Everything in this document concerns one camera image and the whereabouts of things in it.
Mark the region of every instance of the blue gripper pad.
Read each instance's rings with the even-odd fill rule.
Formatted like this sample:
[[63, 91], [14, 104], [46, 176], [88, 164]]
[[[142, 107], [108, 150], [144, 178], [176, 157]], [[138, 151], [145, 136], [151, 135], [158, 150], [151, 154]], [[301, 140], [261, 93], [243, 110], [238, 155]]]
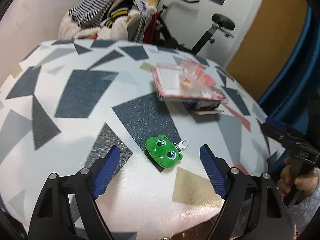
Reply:
[[119, 147], [114, 147], [112, 152], [108, 153], [109, 158], [102, 165], [97, 176], [93, 182], [93, 190], [91, 195], [94, 200], [96, 200], [100, 195], [106, 192], [107, 186], [111, 181], [112, 175], [116, 170], [116, 167], [120, 161], [120, 149]]
[[200, 148], [200, 160], [215, 193], [224, 198], [227, 194], [226, 180], [205, 146]]
[[287, 130], [287, 124], [285, 124], [284, 122], [277, 121], [276, 119], [273, 119], [271, 117], [267, 117], [266, 122], [282, 131]]

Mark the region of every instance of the frog eye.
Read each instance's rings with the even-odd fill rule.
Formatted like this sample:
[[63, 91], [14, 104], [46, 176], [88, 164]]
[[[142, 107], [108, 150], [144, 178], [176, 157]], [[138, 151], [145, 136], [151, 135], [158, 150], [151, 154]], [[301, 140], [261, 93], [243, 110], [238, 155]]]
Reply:
[[174, 160], [176, 157], [177, 157], [177, 154], [175, 151], [170, 151], [167, 153], [167, 157], [170, 159], [170, 160]]
[[167, 144], [167, 142], [164, 141], [164, 140], [157, 140], [157, 145], [158, 146], [163, 146], [163, 145], [166, 145], [166, 144]]

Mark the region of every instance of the black metal frame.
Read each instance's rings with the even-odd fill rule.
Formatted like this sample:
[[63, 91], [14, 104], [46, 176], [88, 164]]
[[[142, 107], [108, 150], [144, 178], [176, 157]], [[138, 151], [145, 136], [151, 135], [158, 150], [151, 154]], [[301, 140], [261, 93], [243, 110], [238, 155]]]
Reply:
[[[91, 196], [91, 191], [95, 176], [115, 148], [116, 146], [113, 146], [104, 158], [97, 159], [85, 173], [81, 169], [76, 175], [59, 177], [58, 174], [52, 173], [47, 178], [32, 214], [28, 239], [82, 239], [76, 234], [68, 200], [68, 194], [74, 194], [89, 239], [114, 240]], [[289, 215], [270, 177], [253, 177], [239, 170], [234, 174], [227, 163], [215, 157], [207, 145], [201, 150], [215, 162], [225, 177], [228, 189], [227, 195], [224, 196], [226, 201], [207, 240], [230, 239], [241, 205], [248, 196], [252, 196], [253, 203], [250, 219], [244, 235], [237, 239], [292, 239]]]

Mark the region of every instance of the green frog keychain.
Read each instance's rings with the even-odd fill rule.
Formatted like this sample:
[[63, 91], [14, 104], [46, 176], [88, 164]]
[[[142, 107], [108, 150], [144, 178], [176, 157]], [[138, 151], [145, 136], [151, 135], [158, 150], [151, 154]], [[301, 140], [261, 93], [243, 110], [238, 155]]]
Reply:
[[146, 141], [146, 149], [156, 163], [162, 168], [171, 168], [182, 159], [182, 151], [188, 146], [187, 140], [179, 144], [172, 143], [164, 135], [150, 137]]

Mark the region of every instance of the exercise bike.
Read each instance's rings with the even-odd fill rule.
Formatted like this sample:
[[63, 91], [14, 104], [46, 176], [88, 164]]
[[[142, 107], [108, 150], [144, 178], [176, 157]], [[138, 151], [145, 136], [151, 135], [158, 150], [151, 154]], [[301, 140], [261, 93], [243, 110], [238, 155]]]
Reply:
[[[182, 1], [189, 4], [200, 3], [199, 0]], [[211, 28], [204, 33], [204, 35], [199, 39], [199, 41], [194, 45], [192, 49], [188, 49], [184, 46], [184, 44], [179, 44], [177, 40], [170, 34], [170, 31], [161, 16], [163, 11], [167, 8], [168, 7], [166, 5], [163, 5], [158, 14], [157, 24], [152, 41], [152, 44], [154, 45], [170, 49], [178, 49], [196, 55], [208, 41], [211, 44], [215, 42], [215, 39], [212, 36], [217, 30], [222, 31], [224, 33], [224, 36], [227, 38], [234, 38], [234, 36], [230, 32], [228, 32], [234, 30], [234, 22], [230, 18], [222, 14], [214, 14], [211, 17], [212, 21], [214, 22]]]

